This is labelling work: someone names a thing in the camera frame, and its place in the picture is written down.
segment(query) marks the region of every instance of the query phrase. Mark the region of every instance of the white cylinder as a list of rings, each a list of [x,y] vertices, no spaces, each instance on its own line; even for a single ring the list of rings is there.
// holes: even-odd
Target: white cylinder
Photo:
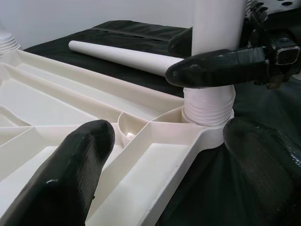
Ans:
[[[156,75],[165,76],[167,69],[182,58],[145,53],[124,48],[97,45],[81,41],[71,41],[69,48],[89,56],[115,62]]]
[[[192,55],[239,45],[246,0],[195,0]],[[234,86],[184,89],[184,114],[205,126],[219,125],[231,116]]]

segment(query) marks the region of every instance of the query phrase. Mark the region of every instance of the white wall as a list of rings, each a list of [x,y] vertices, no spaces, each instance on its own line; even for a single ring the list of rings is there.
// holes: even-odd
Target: white wall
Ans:
[[[189,27],[193,0],[0,0],[0,21],[23,48],[109,20]]]

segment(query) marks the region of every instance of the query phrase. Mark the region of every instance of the white plastic tray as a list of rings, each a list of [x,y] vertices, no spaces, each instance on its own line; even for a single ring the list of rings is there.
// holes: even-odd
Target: white plastic tray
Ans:
[[[182,123],[182,98],[20,50],[0,62],[0,217],[87,121],[116,133],[87,226],[154,225],[196,155],[222,143],[222,127]]]

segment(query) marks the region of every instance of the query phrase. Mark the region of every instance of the tray compartment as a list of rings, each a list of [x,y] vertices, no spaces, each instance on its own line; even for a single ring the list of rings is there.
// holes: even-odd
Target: tray compartment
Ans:
[[[5,75],[0,103],[31,125],[79,125],[98,118],[117,122],[121,114],[13,67],[0,65],[0,71]]]
[[[201,131],[190,124],[150,122],[102,172],[87,226],[137,225],[187,156],[196,155],[190,152]]]
[[[115,145],[104,168],[108,167],[123,150],[118,124],[115,130]],[[64,138],[78,126],[37,126],[23,128],[0,128],[8,137],[0,146],[0,217],[18,196],[38,167],[53,153]]]
[[[23,51],[2,62],[146,120],[183,105],[183,99]]]
[[[16,117],[10,110],[0,105],[0,128],[30,126],[30,124]]]
[[[21,133],[28,130],[30,127],[8,127],[1,128],[0,127],[0,147],[6,144],[8,141],[14,139]]]

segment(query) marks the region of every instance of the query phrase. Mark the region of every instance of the black fabric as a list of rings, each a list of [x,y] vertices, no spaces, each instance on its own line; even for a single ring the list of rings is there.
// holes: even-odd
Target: black fabric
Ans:
[[[192,27],[174,36],[168,43],[167,50],[174,57],[187,58],[191,56]]]
[[[105,32],[104,30],[112,30],[115,32]],[[109,21],[92,29],[43,43],[28,48],[25,51],[183,97],[182,88],[168,84],[161,76],[154,76],[151,73],[73,52],[69,50],[68,43],[71,40],[86,41],[95,44],[168,55],[168,40],[184,30],[183,28],[142,24],[133,21]],[[123,32],[135,33],[136,35],[126,35],[123,34]],[[151,36],[153,39],[145,38],[145,36]]]
[[[182,97],[182,89],[169,85],[162,77],[69,51],[68,42],[80,40],[168,55],[167,40],[183,31],[183,28],[132,21],[110,21],[26,51]],[[301,150],[301,81],[291,78],[274,90],[252,82],[235,88],[236,116],[278,129],[295,145],[296,151]],[[197,156],[157,225],[260,226],[265,221],[258,208],[256,191],[243,173],[243,166],[222,145]]]

